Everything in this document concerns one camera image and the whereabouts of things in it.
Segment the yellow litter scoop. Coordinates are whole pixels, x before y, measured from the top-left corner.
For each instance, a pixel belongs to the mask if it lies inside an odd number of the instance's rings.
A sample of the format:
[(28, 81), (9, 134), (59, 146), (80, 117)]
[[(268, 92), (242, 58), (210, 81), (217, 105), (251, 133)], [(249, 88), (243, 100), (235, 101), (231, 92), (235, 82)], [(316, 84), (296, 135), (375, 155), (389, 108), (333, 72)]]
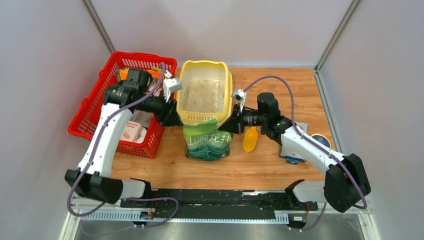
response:
[(257, 145), (257, 141), (258, 141), (258, 131), (255, 126), (251, 126), (249, 129), (247, 129), (244, 132), (243, 143), (242, 143), (243, 149), (246, 152), (252, 152)]

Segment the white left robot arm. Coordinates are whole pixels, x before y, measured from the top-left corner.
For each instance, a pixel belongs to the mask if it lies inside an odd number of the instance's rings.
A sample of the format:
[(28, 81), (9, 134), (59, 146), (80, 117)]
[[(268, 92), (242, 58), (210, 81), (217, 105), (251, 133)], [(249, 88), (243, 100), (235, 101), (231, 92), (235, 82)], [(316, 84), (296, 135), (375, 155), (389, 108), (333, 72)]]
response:
[(162, 69), (158, 77), (139, 68), (122, 68), (116, 73), (117, 83), (103, 96), (97, 128), (90, 145), (75, 170), (66, 171), (64, 179), (73, 194), (102, 203), (114, 204), (133, 198), (140, 207), (148, 207), (153, 194), (143, 180), (112, 179), (112, 163), (124, 128), (135, 110), (155, 114), (164, 127), (182, 125), (177, 101), (171, 95), (182, 89), (181, 81)]

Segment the green cat litter bag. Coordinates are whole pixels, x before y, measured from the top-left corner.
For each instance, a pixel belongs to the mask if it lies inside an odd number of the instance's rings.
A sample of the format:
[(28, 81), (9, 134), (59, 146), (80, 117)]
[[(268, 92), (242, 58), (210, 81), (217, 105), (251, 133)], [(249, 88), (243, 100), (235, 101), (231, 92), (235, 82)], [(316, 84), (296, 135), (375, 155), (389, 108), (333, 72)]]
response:
[(218, 121), (208, 121), (182, 127), (186, 141), (185, 156), (192, 160), (217, 161), (230, 155), (232, 133), (218, 129)]

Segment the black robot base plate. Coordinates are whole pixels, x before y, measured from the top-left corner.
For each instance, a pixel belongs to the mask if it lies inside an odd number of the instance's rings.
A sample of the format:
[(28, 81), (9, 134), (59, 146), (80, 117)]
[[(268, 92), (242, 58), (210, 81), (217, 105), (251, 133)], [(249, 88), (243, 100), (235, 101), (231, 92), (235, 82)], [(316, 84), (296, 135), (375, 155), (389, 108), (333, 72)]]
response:
[(317, 211), (313, 202), (301, 203), (283, 190), (170, 189), (152, 190), (148, 202), (122, 200), (122, 208), (153, 210), (156, 219), (169, 217), (179, 208), (175, 219), (271, 220), (276, 211)]

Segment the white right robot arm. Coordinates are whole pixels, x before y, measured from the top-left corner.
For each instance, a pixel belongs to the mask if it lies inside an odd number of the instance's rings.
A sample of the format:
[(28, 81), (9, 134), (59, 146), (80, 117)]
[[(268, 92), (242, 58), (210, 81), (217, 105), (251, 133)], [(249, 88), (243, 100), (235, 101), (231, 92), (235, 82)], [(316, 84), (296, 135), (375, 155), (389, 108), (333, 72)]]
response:
[(327, 203), (340, 213), (351, 207), (367, 208), (365, 197), (371, 193), (371, 185), (363, 162), (359, 156), (343, 153), (326, 147), (309, 136), (291, 119), (281, 115), (279, 104), (273, 93), (257, 96), (257, 109), (244, 105), (246, 92), (236, 89), (232, 97), (237, 100), (232, 113), (219, 130), (247, 135), (247, 127), (260, 127), (261, 134), (280, 146), (300, 154), (324, 176), (323, 181), (297, 180), (285, 190), (286, 205), (299, 209), (305, 202)]

